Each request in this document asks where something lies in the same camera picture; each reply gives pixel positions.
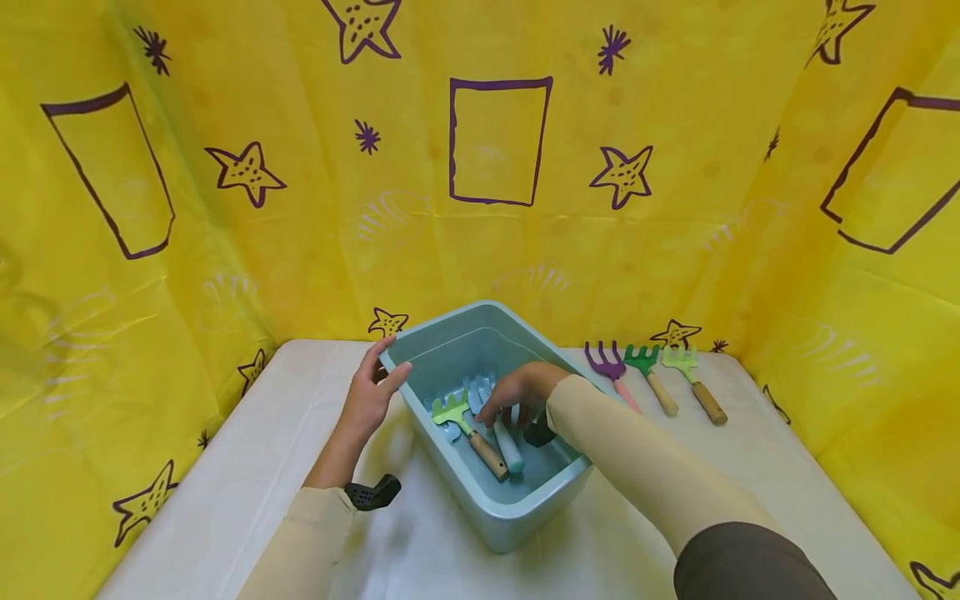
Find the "yellow backdrop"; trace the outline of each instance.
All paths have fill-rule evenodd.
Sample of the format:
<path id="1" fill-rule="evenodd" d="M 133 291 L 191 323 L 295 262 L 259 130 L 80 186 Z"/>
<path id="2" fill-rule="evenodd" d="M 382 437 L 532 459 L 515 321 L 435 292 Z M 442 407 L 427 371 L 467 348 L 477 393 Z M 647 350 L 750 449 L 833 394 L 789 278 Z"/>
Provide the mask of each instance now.
<path id="1" fill-rule="evenodd" d="M 10 597 L 91 596 L 282 342 L 481 298 L 738 356 L 960 593 L 956 2 L 2 4 Z"/>

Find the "white tablecloth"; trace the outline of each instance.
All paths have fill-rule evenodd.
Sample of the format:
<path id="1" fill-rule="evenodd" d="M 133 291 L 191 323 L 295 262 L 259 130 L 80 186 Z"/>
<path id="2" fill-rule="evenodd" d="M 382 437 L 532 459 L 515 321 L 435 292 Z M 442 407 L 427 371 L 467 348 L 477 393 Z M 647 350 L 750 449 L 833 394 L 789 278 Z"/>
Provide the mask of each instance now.
<path id="1" fill-rule="evenodd" d="M 368 344 L 284 345 L 101 590 L 103 599 L 234 598 L 313 465 Z M 583 352 L 570 350 L 583 362 Z M 681 406 L 668 419 L 636 370 L 646 415 L 753 492 L 841 600 L 917 594 L 739 363 L 701 354 L 701 378 L 730 416 L 712 426 L 683 376 L 657 366 Z M 487 550 L 429 462 L 394 396 L 356 481 L 403 490 L 355 521 L 331 598 L 674 598 L 675 560 L 599 472 L 516 552 Z"/>

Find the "blue plastic bin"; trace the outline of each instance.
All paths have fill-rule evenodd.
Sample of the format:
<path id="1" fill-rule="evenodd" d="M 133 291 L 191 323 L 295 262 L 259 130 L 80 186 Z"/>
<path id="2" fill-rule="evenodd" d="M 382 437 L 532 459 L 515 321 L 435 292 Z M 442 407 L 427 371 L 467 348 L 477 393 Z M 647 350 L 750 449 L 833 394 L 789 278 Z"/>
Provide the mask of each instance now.
<path id="1" fill-rule="evenodd" d="M 446 484 L 487 546 L 506 553 L 516 548 L 587 482 L 591 464 L 559 437 L 541 448 L 514 438 L 526 467 L 522 482 L 497 482 L 466 436 L 451 445 L 434 424 L 434 398 L 463 389 L 463 377 L 496 373 L 541 360 L 576 372 L 614 396 L 610 384 L 569 363 L 560 349 L 499 302 L 479 301 L 397 335 L 380 360 L 387 371 L 406 361 L 414 368 L 400 388 L 414 423 Z M 468 421 L 472 414 L 468 411 Z M 481 425 L 478 431 L 486 434 Z M 493 447 L 494 437 L 486 435 Z"/>

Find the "left hand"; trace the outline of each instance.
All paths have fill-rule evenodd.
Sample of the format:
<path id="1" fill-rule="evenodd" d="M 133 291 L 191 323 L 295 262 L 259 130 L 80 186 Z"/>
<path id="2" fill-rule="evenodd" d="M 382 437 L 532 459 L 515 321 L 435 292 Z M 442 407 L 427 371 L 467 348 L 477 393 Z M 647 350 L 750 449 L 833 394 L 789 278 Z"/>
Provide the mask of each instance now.
<path id="1" fill-rule="evenodd" d="M 364 443 L 383 423 L 390 406 L 390 398 L 403 385 L 413 369 L 410 363 L 403 363 L 387 374 L 380 364 L 380 353 L 394 342 L 396 336 L 384 338 L 370 346 L 360 367 L 353 374 L 347 401 L 340 413 L 336 429 L 342 435 Z"/>

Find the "wooden handle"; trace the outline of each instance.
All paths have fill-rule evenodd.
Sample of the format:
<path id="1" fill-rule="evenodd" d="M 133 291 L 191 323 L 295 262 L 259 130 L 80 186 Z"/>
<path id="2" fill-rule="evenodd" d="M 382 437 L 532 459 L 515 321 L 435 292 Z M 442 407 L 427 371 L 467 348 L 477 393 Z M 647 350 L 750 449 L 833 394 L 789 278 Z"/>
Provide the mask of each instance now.
<path id="1" fill-rule="evenodd" d="M 627 400 L 627 406 L 634 409 L 634 412 L 642 415 L 640 412 L 640 407 L 636 405 L 636 400 L 634 400 L 634 395 L 630 393 L 630 390 L 627 389 L 627 384 L 623 382 L 623 379 L 615 379 L 613 381 L 613 388 L 616 390 L 620 397 Z"/>
<path id="2" fill-rule="evenodd" d="M 711 423 L 722 425 L 727 422 L 727 413 L 723 412 L 723 409 L 717 404 L 716 398 L 713 397 L 713 394 L 710 393 L 710 390 L 702 381 L 693 383 L 693 394 L 700 400 L 700 405 L 704 407 L 704 410 L 707 411 Z"/>
<path id="3" fill-rule="evenodd" d="M 473 446 L 477 455 L 486 463 L 487 468 L 490 469 L 490 472 L 493 473 L 496 480 L 503 481 L 506 479 L 510 472 L 507 470 L 507 466 L 503 464 L 503 459 L 500 458 L 500 455 L 493 449 L 493 446 L 491 446 L 482 435 L 475 431 L 467 437 L 470 440 L 470 445 Z"/>
<path id="4" fill-rule="evenodd" d="M 677 413 L 680 412 L 680 407 L 677 406 L 676 400 L 666 391 L 666 388 L 663 387 L 663 384 L 660 383 L 660 378 L 657 377 L 657 374 L 650 372 L 647 375 L 647 383 L 650 384 L 650 387 L 654 389 L 654 394 L 657 395 L 657 400 L 660 401 L 660 408 L 663 409 L 663 413 L 667 417 L 676 417 Z"/>

